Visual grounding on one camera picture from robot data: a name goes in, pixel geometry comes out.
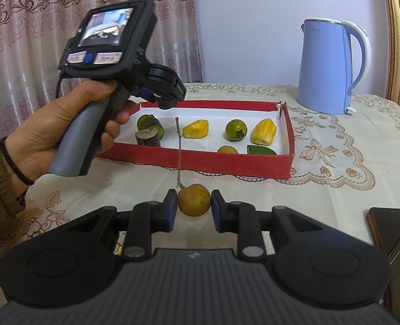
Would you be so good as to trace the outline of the person's left hand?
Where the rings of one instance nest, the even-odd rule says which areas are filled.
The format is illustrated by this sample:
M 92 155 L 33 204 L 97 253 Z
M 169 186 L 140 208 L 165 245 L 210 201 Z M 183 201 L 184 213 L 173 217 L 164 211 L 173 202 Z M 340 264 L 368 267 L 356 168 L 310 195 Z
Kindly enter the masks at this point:
M 80 110 L 115 89 L 114 81 L 85 81 L 42 107 L 6 138 L 5 148 L 12 162 L 28 180 L 47 174 L 56 145 Z

